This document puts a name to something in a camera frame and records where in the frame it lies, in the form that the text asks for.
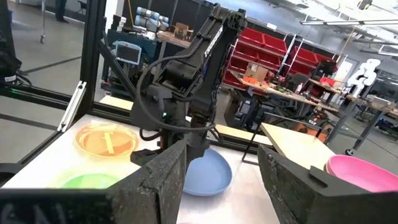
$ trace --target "computer screen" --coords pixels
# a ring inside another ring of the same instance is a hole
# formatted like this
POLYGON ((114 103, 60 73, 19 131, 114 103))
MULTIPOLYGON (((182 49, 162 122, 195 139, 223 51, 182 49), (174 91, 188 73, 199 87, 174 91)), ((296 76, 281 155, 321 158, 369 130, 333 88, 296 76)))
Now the computer screen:
POLYGON ((117 58, 124 59, 130 61, 132 63, 138 64, 140 58, 140 50, 133 49, 128 46, 119 45, 118 50, 116 52, 117 58))

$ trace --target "orange plate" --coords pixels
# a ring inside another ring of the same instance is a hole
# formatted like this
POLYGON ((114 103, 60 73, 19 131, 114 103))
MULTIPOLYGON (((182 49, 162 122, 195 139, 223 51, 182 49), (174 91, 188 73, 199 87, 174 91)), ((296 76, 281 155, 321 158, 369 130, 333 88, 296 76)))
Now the orange plate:
POLYGON ((138 148, 137 134, 117 124, 90 124, 81 128, 76 136, 77 146, 98 157, 129 156, 138 148))

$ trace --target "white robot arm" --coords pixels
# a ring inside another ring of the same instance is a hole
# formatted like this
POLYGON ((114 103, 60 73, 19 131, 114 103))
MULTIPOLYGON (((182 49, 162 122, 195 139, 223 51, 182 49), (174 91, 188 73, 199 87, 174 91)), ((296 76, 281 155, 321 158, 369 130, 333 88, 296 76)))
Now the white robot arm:
POLYGON ((374 69, 379 65, 380 60, 368 59, 368 61, 366 63, 362 63, 359 70, 348 79, 346 87, 350 88, 355 85, 355 91, 352 93, 354 97, 358 97, 359 93, 365 86, 373 84, 377 76, 374 69))

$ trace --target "concrete floor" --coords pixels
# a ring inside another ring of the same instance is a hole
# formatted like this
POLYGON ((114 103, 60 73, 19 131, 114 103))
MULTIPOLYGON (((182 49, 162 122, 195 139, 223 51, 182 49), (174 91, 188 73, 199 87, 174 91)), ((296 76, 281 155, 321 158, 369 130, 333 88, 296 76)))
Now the concrete floor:
MULTIPOLYGON (((14 11, 14 20, 21 22, 13 25, 14 44, 17 57, 23 62, 22 69, 30 70, 81 55, 83 26, 81 24, 60 24, 52 14, 46 15, 45 44, 40 44, 40 10, 9 3, 14 11)), ((28 77, 35 86, 62 93, 72 94, 80 76, 80 60, 64 63, 31 73, 28 77)), ((97 88, 96 101, 104 96, 97 88)), ((228 96, 220 94, 218 98, 216 122, 225 124, 223 111, 228 96)), ((39 121, 58 126, 63 111, 34 105, 0 96, 0 113, 19 118, 39 121)), ((352 132, 360 133, 365 124, 349 119, 347 124, 352 132)), ((52 131, 0 119, 0 142, 2 151, 0 162, 17 162, 34 147, 46 139, 52 131)), ((389 138, 379 131, 372 130, 359 151, 354 155, 377 164, 398 175, 398 147, 389 142, 389 138)), ((329 147, 338 154, 354 144, 354 139, 338 136, 329 147)))

